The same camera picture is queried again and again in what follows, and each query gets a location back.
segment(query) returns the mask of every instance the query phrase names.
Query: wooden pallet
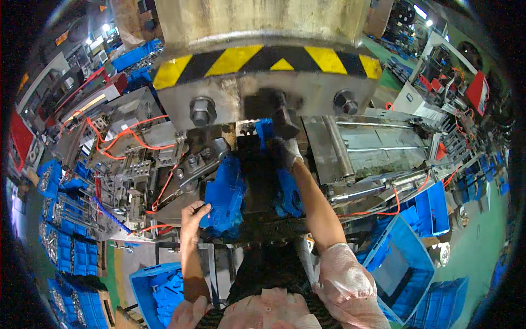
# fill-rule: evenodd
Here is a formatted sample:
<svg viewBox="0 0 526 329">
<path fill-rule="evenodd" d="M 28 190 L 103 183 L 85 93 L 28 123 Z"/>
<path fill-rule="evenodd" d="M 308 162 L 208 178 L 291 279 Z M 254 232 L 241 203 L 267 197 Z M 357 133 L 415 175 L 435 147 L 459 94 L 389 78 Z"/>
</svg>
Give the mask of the wooden pallet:
<svg viewBox="0 0 526 329">
<path fill-rule="evenodd" d="M 97 276 L 108 276 L 107 241 L 97 242 Z"/>
<path fill-rule="evenodd" d="M 109 299 L 109 292 L 104 290 L 99 290 L 98 295 L 100 298 L 100 304 L 104 312 L 104 317 L 106 318 L 106 323 L 108 328 L 115 327 L 115 316 L 113 315 L 112 302 Z"/>
</svg>

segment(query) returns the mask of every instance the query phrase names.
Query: arm sleeve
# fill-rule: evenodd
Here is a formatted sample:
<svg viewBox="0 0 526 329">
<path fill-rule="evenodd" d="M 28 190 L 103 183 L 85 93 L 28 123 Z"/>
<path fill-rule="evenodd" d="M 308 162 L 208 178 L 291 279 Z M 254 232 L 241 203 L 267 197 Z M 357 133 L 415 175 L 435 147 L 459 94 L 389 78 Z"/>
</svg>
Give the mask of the arm sleeve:
<svg viewBox="0 0 526 329">
<path fill-rule="evenodd" d="M 204 296 L 197 298 L 195 303 L 182 301 L 175 308 L 167 329 L 194 329 L 210 309 L 212 305 Z"/>
<path fill-rule="evenodd" d="M 378 306 L 375 280 L 346 243 L 322 254 L 320 282 L 313 290 L 344 328 L 389 328 Z"/>
</svg>

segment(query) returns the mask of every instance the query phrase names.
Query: metal rod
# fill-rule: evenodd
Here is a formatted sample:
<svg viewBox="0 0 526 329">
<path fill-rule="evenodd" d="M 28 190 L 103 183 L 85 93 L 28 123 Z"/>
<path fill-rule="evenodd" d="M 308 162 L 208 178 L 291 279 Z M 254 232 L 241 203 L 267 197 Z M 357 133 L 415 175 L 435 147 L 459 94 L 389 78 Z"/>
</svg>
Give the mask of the metal rod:
<svg viewBox="0 0 526 329">
<path fill-rule="evenodd" d="M 403 129 L 413 129 L 411 126 L 403 126 L 403 125 L 394 125 L 390 123 L 370 123 L 370 122 L 346 122 L 346 121 L 338 121 L 336 123 L 340 126 L 374 126 L 374 127 L 392 127 L 392 128 L 403 128 Z"/>
<path fill-rule="evenodd" d="M 392 147 L 370 147 L 370 148 L 348 148 L 347 153 L 373 152 L 373 151 L 401 151 L 404 149 L 428 148 L 427 146 L 392 146 Z"/>
<path fill-rule="evenodd" d="M 334 202 L 338 202 L 338 201 L 342 201 L 342 200 L 347 200 L 349 198 L 352 198 L 353 196 L 357 196 L 357 195 L 360 195 L 360 194 L 365 194 L 365 193 L 378 191 L 378 190 L 381 190 L 383 188 L 386 188 L 385 184 L 382 184 L 382 185 L 379 185 L 379 186 L 376 186 L 376 187 L 372 187 L 372 188 L 368 188 L 367 190 L 363 190 L 363 191 L 356 191 L 356 192 L 352 192 L 352 193 L 342 193 L 342 194 L 339 194 L 339 195 L 332 196 L 329 199 L 329 203 L 334 203 Z"/>
<path fill-rule="evenodd" d="M 334 150 L 336 152 L 336 158 L 341 165 L 343 177 L 354 177 L 355 171 L 352 168 L 351 159 L 349 159 L 349 156 L 347 155 L 345 143 L 343 142 L 340 132 L 338 131 L 336 120 L 333 116 L 328 115 L 323 117 L 323 122 L 325 123 L 325 127 L 327 127 L 327 131 L 329 132 L 332 145 L 334 146 Z"/>
</svg>

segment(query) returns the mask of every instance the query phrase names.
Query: hex nut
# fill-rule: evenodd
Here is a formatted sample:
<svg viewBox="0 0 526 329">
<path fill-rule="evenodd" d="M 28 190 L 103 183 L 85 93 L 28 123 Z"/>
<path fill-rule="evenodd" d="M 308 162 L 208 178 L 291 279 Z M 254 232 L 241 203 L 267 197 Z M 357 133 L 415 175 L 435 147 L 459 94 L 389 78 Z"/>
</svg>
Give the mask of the hex nut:
<svg viewBox="0 0 526 329">
<path fill-rule="evenodd" d="M 209 97 L 199 96 L 190 102 L 190 120 L 196 127 L 204 127 L 217 118 L 216 104 Z"/>
</svg>

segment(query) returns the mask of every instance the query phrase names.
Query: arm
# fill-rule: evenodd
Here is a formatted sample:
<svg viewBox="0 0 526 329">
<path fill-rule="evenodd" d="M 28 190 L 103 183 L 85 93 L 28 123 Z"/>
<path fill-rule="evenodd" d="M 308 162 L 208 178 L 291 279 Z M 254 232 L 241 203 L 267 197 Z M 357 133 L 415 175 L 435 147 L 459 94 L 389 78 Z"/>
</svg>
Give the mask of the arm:
<svg viewBox="0 0 526 329">
<path fill-rule="evenodd" d="M 316 248 L 322 253 L 332 245 L 347 243 L 340 220 L 299 158 L 292 165 L 292 175 L 305 206 L 307 228 L 316 241 Z"/>
<path fill-rule="evenodd" d="M 199 221 L 210 211 L 210 205 L 203 206 L 203 201 L 196 201 L 181 212 L 181 270 L 183 272 L 183 293 L 185 300 L 195 302 L 199 296 L 210 301 L 210 292 L 201 270 L 197 254 L 197 232 Z"/>
</svg>

